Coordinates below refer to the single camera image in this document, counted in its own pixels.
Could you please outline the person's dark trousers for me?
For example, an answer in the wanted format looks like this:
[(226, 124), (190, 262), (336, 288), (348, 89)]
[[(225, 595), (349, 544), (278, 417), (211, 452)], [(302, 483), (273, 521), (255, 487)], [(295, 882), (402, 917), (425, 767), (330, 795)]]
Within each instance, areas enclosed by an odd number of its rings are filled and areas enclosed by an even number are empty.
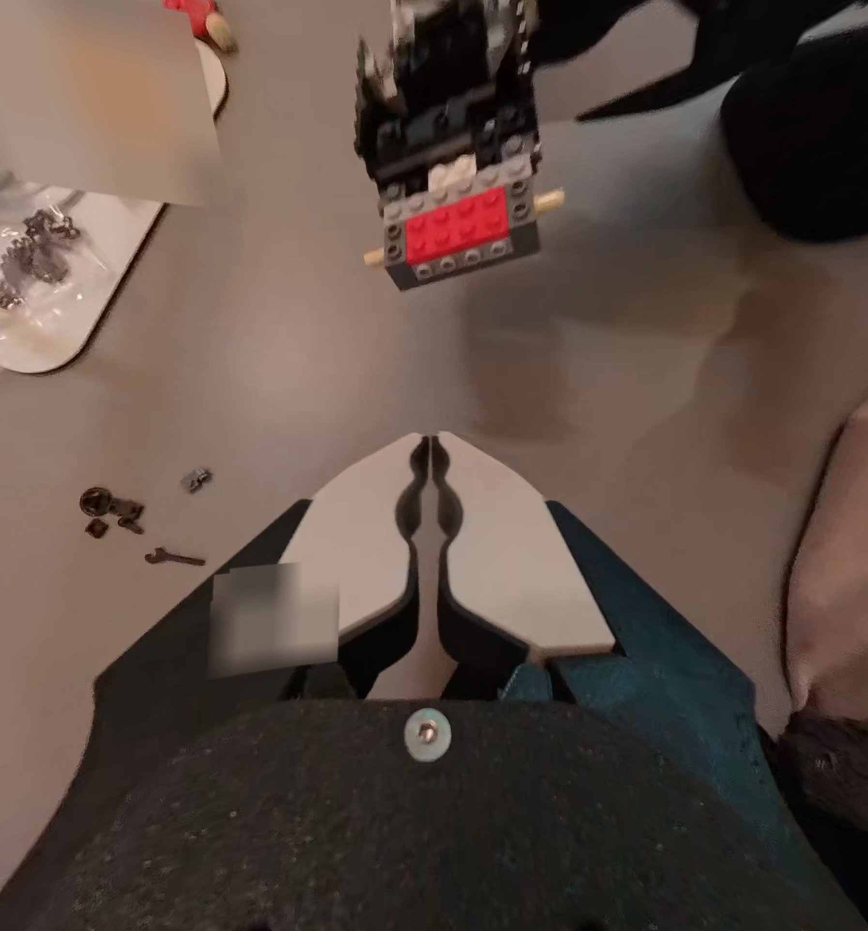
[(868, 924), (868, 832), (808, 808), (796, 820)]

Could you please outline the black round connector piece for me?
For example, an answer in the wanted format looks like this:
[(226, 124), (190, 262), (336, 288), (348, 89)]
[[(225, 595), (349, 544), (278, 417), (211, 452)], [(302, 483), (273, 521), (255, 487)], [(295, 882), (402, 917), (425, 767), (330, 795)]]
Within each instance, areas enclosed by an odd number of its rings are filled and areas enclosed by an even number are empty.
[(103, 518), (110, 528), (114, 520), (118, 527), (138, 535), (145, 533), (142, 517), (145, 506), (131, 499), (115, 496), (110, 490), (93, 486), (79, 496), (79, 509), (89, 518)]

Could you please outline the toy brick car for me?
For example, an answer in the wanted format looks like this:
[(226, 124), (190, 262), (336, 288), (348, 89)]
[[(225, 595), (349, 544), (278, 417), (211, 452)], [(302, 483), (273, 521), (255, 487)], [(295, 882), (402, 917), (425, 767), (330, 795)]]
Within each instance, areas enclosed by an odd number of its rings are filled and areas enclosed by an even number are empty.
[(364, 257), (401, 291), (525, 258), (542, 159), (533, 92), (536, 2), (391, 2), (391, 39), (357, 49), (355, 152), (378, 195)]

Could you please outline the person's pale sweatshirt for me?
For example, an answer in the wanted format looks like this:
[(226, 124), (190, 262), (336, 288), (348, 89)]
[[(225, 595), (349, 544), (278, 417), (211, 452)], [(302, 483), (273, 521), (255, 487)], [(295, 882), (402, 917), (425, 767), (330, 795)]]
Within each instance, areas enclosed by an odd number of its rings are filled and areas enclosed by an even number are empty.
[(786, 669), (796, 709), (868, 721), (868, 400), (838, 436), (792, 565)]

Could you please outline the white rounded tray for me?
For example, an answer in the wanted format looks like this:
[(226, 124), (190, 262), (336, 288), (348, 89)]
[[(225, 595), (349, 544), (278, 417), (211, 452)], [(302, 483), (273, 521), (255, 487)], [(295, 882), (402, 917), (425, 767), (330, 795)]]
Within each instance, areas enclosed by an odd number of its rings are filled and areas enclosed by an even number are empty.
[(80, 187), (25, 180), (8, 169), (0, 168), (0, 189), (15, 182), (32, 183), (40, 187), (79, 190), (86, 193), (86, 198), (79, 208), (81, 219), (89, 222), (93, 236), (100, 243), (105, 256), (114, 264), (117, 274), (116, 288), (105, 306), (101, 321), (92, 332), (91, 337), (94, 336), (142, 247), (146, 245), (157, 220), (161, 218), (165, 204), (128, 195), (121, 196), (117, 193), (92, 192)]

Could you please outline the clear bag of black parts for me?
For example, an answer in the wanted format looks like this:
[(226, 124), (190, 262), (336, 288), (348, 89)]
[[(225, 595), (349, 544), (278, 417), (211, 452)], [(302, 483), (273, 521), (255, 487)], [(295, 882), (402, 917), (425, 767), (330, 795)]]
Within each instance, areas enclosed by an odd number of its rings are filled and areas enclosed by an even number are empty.
[(62, 369), (91, 340), (117, 283), (79, 208), (86, 193), (0, 189), (0, 374)]

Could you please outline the black quilted pad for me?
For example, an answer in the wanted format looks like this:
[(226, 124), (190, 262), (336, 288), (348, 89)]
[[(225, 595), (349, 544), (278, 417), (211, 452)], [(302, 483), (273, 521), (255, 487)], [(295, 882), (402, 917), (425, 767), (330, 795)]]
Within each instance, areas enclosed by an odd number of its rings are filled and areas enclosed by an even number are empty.
[(868, 236), (868, 29), (745, 73), (720, 120), (743, 193), (773, 232), (814, 244)]

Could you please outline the red toy brick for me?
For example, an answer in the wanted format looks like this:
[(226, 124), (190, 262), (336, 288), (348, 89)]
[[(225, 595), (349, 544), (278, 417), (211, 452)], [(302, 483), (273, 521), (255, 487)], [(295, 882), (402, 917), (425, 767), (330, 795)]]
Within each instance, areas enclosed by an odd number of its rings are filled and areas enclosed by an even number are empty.
[(207, 20), (210, 15), (219, 12), (214, 1), (162, 1), (161, 3), (167, 9), (184, 13), (190, 20), (194, 36), (199, 39), (208, 37)]

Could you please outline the person's dark fleece jacket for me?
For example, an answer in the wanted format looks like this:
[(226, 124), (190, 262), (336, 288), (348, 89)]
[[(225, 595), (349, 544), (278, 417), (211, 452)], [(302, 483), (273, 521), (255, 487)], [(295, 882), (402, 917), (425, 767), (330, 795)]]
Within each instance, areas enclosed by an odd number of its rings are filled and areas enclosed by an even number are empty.
[(798, 712), (776, 750), (801, 802), (868, 834), (868, 721)]

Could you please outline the grey desk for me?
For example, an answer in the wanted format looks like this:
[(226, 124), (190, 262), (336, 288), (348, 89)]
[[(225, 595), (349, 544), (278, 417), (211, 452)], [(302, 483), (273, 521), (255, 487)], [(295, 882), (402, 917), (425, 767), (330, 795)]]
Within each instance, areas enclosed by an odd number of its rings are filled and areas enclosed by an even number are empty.
[[(751, 211), (723, 89), (568, 116), (683, 64), (692, 24), (636, 11), (535, 80), (542, 250), (399, 293), (364, 267), (355, 52), (387, 2), (233, 2), (225, 189), (171, 208), (86, 353), (0, 374), (0, 887), (64, 796), (92, 683), (295, 501), (408, 433), (446, 429), (567, 506), (789, 716), (779, 616), (828, 444), (868, 397), (868, 238), (807, 246)], [(195, 495), (180, 479), (204, 467)], [(145, 506), (86, 534), (99, 486)]]

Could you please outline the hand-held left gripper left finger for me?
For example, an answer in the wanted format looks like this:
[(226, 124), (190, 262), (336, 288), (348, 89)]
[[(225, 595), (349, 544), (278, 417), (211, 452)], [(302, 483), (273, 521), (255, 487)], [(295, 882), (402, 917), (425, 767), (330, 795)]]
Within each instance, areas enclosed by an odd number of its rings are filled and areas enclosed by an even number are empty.
[(335, 662), (352, 691), (415, 646), (414, 537), (430, 437), (411, 433), (349, 466), (311, 499), (279, 560), (279, 645), (295, 665)]

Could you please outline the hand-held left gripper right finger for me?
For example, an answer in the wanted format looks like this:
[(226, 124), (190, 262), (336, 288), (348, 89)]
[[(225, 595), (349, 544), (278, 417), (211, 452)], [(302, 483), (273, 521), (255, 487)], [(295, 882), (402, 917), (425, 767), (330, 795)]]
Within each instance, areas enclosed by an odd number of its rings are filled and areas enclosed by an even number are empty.
[(616, 636), (525, 478), (462, 437), (431, 439), (444, 534), (438, 635), (456, 662), (444, 697), (493, 699), (526, 664), (607, 656)]

